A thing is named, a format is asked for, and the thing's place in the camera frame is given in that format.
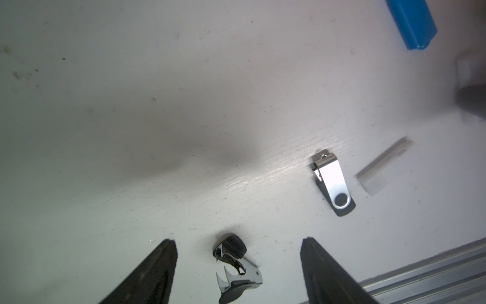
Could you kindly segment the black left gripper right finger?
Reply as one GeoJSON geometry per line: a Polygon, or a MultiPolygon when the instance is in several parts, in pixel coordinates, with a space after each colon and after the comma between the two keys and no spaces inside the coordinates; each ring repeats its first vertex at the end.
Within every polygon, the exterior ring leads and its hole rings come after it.
{"type": "Polygon", "coordinates": [[[376,303],[314,238],[302,241],[303,277],[310,303],[376,303]]]}

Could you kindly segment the blue usb drive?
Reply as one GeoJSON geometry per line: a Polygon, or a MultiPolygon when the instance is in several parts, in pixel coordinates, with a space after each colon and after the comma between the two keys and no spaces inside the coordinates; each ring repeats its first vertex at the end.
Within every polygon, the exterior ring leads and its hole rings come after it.
{"type": "Polygon", "coordinates": [[[429,46],[438,30],[425,0],[387,0],[388,8],[408,50],[429,46]]]}

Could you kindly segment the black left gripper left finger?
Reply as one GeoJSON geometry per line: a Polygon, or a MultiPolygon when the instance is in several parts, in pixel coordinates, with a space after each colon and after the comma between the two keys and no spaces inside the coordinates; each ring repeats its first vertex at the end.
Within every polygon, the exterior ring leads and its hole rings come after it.
{"type": "Polygon", "coordinates": [[[177,265],[174,240],[162,241],[102,303],[168,303],[177,265]]]}

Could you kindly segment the white translucent usb drive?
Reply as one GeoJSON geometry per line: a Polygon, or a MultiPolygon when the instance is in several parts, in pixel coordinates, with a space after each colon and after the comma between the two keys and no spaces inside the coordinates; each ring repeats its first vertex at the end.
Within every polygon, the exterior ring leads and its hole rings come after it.
{"type": "Polygon", "coordinates": [[[356,174],[362,188],[374,196],[413,168],[415,143],[403,137],[356,174]]]}

